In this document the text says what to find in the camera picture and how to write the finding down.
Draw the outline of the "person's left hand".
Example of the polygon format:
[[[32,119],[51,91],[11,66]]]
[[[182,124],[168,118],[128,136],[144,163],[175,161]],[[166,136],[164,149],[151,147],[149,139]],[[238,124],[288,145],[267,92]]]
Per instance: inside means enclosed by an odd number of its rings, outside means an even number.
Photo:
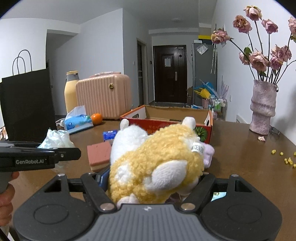
[[[6,226],[12,219],[13,205],[12,199],[15,195],[15,188],[13,185],[8,184],[5,192],[1,194],[0,199],[0,225]]]

